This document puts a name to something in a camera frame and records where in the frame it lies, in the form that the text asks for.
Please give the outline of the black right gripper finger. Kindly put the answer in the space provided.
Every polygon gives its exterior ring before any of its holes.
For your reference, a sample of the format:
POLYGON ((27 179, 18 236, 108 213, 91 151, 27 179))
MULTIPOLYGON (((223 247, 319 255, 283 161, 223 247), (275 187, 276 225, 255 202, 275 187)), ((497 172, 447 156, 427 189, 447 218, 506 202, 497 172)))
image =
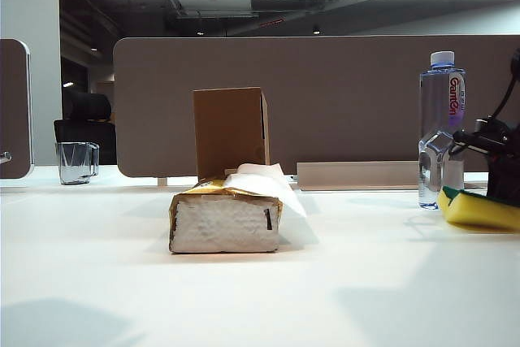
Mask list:
POLYGON ((496 118, 478 119, 474 132, 456 131, 451 154, 470 149, 484 155, 488 167, 487 196, 519 203, 519 126, 496 118))

